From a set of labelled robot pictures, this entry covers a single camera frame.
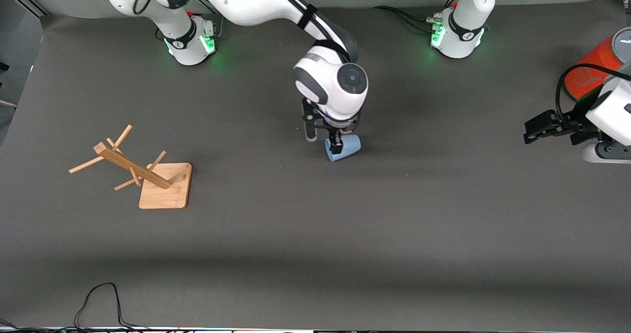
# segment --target gray table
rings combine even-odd
[[[333,164],[303,137],[311,40],[287,21],[228,24],[185,68],[148,20],[44,20],[0,152],[1,316],[71,324],[114,281],[152,326],[628,331],[631,167],[522,140],[621,1],[498,7],[460,61],[390,12],[325,14],[370,77],[363,149]],[[113,164],[68,174],[128,123],[133,158],[194,164],[187,209],[138,209]],[[83,323],[115,325],[110,291]]]

